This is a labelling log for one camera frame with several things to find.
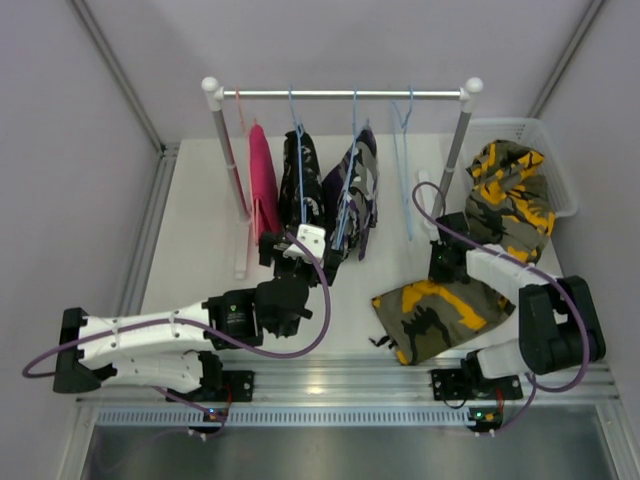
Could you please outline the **yellow camouflage trousers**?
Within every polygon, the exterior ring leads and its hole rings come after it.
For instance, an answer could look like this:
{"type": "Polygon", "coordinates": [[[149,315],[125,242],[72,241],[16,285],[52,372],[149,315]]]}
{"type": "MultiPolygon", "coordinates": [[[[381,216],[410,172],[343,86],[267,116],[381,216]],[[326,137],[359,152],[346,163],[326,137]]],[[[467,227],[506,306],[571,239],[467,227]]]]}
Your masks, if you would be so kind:
{"type": "MultiPolygon", "coordinates": [[[[480,244],[502,246],[516,259],[537,263],[556,220],[547,180],[538,170],[545,157],[508,140],[483,147],[467,172],[473,186],[465,209],[439,218],[480,244]]],[[[514,306],[501,294],[466,276],[442,271],[453,254],[441,239],[432,245],[437,271],[372,299],[386,334],[379,345],[403,365],[417,365],[503,324],[514,306]]]]}

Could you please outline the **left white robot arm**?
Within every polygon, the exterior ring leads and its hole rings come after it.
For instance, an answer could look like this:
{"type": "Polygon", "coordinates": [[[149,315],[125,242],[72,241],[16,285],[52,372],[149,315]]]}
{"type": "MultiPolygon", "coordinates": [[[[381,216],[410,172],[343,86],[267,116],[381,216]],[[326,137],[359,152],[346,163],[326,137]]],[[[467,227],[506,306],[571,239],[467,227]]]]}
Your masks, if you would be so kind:
{"type": "Polygon", "coordinates": [[[253,288],[231,290],[167,312],[125,317],[92,316],[81,308],[63,313],[53,390],[61,394],[105,386],[152,386],[182,398],[219,397],[226,376],[223,350],[257,351],[265,334],[289,338],[312,313],[315,286],[332,285],[345,258],[343,247],[314,227],[297,234],[264,234],[259,262],[273,277],[253,288]]]}

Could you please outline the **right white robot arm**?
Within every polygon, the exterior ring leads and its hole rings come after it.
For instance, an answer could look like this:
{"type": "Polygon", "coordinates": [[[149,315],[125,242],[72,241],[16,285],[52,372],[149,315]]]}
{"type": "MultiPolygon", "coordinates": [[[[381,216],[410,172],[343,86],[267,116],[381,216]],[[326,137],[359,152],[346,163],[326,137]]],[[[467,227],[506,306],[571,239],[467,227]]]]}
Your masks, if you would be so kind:
{"type": "Polygon", "coordinates": [[[589,365],[602,359],[606,342],[587,282],[558,277],[525,263],[496,244],[480,244],[470,235],[428,217],[453,254],[444,269],[455,278],[477,280],[513,306],[517,336],[475,350],[461,361],[467,389],[488,397],[502,379],[523,375],[546,393],[565,393],[584,379],[589,365]]]}

